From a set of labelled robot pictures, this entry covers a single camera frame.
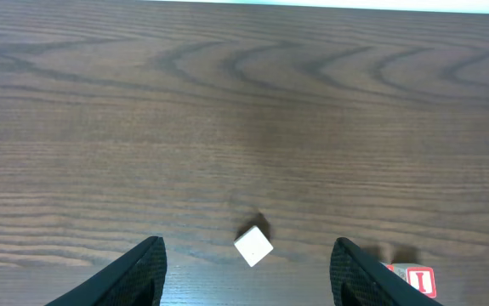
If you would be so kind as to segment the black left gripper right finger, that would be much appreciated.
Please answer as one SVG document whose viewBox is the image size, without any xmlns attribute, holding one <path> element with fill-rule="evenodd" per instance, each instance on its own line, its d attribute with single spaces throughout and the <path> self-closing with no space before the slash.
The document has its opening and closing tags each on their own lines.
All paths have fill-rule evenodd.
<svg viewBox="0 0 489 306">
<path fill-rule="evenodd" d="M 336 306 L 441 306 L 345 237 L 334 243 L 329 275 Z"/>
</svg>

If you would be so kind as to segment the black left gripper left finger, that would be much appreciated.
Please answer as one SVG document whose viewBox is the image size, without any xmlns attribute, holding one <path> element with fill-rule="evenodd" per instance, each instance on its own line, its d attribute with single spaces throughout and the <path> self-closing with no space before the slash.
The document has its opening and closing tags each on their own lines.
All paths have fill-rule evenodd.
<svg viewBox="0 0 489 306">
<path fill-rule="evenodd" d="M 163 238 L 150 236 L 48 306 L 159 306 L 167 269 Z"/>
</svg>

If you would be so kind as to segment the red letter I block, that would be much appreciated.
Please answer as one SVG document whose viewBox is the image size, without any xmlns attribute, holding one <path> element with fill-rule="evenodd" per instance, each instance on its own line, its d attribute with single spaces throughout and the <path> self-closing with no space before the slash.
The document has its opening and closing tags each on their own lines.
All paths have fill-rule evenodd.
<svg viewBox="0 0 489 306">
<path fill-rule="evenodd" d="M 437 297 L 432 268 L 415 263 L 384 263 L 384 266 L 428 298 Z"/>
</svg>

